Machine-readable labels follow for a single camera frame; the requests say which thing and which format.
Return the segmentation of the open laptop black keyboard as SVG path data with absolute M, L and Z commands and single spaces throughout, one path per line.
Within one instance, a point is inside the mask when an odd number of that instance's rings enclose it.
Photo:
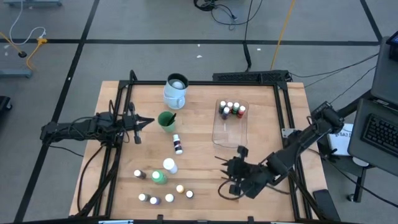
M 348 152 L 398 176 L 398 111 L 373 101 L 360 100 Z

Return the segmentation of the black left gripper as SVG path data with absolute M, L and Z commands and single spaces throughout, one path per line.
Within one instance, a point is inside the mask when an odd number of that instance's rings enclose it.
M 134 143 L 140 144 L 141 137 L 139 136 L 139 130 L 142 131 L 148 124 L 155 121 L 154 118 L 139 117 L 139 125 L 137 123 L 135 107 L 133 102 L 129 102 L 127 105 L 127 111 L 123 114 L 124 129 L 126 131 L 134 132 Z

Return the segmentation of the tilted white cup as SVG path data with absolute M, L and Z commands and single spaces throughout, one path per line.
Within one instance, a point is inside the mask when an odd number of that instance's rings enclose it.
M 170 74 L 164 86 L 164 103 L 173 110 L 183 108 L 188 86 L 188 79 L 184 75 Z

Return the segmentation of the green plastic cup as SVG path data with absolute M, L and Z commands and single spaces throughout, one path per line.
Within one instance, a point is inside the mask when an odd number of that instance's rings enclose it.
M 167 133 L 175 131 L 175 118 L 176 113 L 170 111 L 164 111 L 158 116 L 158 124 Z

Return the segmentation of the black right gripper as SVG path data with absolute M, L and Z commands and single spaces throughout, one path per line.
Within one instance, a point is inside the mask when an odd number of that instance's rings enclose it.
M 223 163 L 228 169 L 220 171 L 226 175 L 226 180 L 233 182 L 229 187 L 229 193 L 238 198 L 247 196 L 255 198 L 261 190 L 270 182 L 271 172 L 261 164 L 250 164 L 245 162 L 248 149 L 238 146 L 238 156 Z

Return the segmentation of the black slotted controller box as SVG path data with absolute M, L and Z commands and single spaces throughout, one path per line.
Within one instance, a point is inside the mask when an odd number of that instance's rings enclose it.
M 274 82 L 291 82 L 292 76 L 288 70 L 270 70 L 261 72 L 229 72 L 214 73 L 213 81 L 215 82 L 258 82 L 258 83 L 274 83 Z

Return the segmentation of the black flat pedal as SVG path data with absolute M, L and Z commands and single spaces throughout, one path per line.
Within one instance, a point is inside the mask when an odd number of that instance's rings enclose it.
M 323 212 L 327 219 L 340 221 L 340 216 L 327 189 L 314 191 L 313 197 L 318 204 L 319 209 Z

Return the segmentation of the grey closed laptop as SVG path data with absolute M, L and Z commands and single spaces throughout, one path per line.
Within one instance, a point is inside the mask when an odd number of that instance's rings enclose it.
M 398 58 L 390 57 L 390 39 L 384 36 L 381 40 L 371 96 L 374 101 L 398 109 Z

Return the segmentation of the black aluminium table frame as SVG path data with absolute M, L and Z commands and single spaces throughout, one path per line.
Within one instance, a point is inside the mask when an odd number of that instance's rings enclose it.
M 216 101 L 235 97 L 249 103 L 248 112 L 248 161 L 257 163 L 282 147 L 280 130 L 293 124 L 298 129 L 308 126 L 310 113 L 302 83 L 289 82 L 285 90 L 273 85 L 258 83 L 190 82 L 187 104 L 177 112 L 177 133 L 182 138 L 183 153 L 176 156 L 172 150 L 172 137 L 157 123 L 141 132 L 142 142 L 123 144 L 121 162 L 114 192 L 105 192 L 101 198 L 100 214 L 109 212 L 111 218 L 132 220 L 134 223 L 154 222 L 162 215 L 164 223 L 212 224 L 226 222 L 245 223 L 249 217 L 258 223 L 292 222 L 296 218 L 315 218 L 315 212 L 303 195 L 289 195 L 289 180 L 283 180 L 275 189 L 264 188 L 254 199 L 241 198 L 229 201 L 221 198 L 220 187 L 224 177 L 223 161 L 234 149 L 216 148 L 211 140 Z M 171 174 L 163 167 L 163 161 L 172 158 L 178 171 Z M 146 179 L 134 176 L 136 169 L 146 173 Z M 156 184 L 151 179 L 155 170 L 167 176 L 167 183 Z M 176 191 L 183 185 L 184 193 Z M 186 191 L 194 193 L 186 197 Z M 160 197 L 159 205 L 141 202 L 139 194 Z M 165 196 L 172 194 L 173 202 Z M 113 205 L 108 210 L 107 202 Z

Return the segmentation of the white printed paper box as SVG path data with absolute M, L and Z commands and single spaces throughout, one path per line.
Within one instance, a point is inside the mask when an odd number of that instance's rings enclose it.
M 329 134 L 327 136 L 328 143 L 336 156 L 349 156 L 348 146 L 351 139 L 353 124 L 345 123 L 343 129 L 337 134 Z

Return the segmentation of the grey cart base bar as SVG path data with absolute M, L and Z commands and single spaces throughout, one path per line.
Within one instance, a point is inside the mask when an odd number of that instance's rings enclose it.
M 16 4 L 23 4 L 28 6 L 39 6 L 39 5 L 57 5 L 62 6 L 62 0 L 3 0 L 4 4 L 8 6 L 15 6 Z
M 31 78 L 32 71 L 25 69 L 0 69 L 0 78 Z

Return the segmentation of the large white paint bottle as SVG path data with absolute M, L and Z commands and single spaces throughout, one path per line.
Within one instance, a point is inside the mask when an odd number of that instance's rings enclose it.
M 178 171 L 177 164 L 175 163 L 175 161 L 172 158 L 166 158 L 163 161 L 163 167 L 165 170 L 167 170 L 171 174 L 176 174 Z

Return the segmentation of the large green paint bottle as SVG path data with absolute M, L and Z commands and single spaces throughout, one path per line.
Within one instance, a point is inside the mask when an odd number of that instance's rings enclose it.
M 151 179 L 159 185 L 167 183 L 167 176 L 161 170 L 155 170 L 151 174 Z

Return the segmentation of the clear plastic storage bin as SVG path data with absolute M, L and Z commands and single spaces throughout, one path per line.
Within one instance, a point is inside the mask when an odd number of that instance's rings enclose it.
M 240 106 L 246 107 L 246 112 L 242 118 L 238 118 L 237 114 L 232 114 L 230 110 L 228 119 L 223 120 L 218 112 L 220 101 L 238 102 Z M 237 148 L 238 146 L 246 146 L 248 143 L 248 112 L 249 103 L 244 100 L 233 98 L 219 98 L 216 101 L 215 116 L 213 121 L 212 141 L 217 147 Z

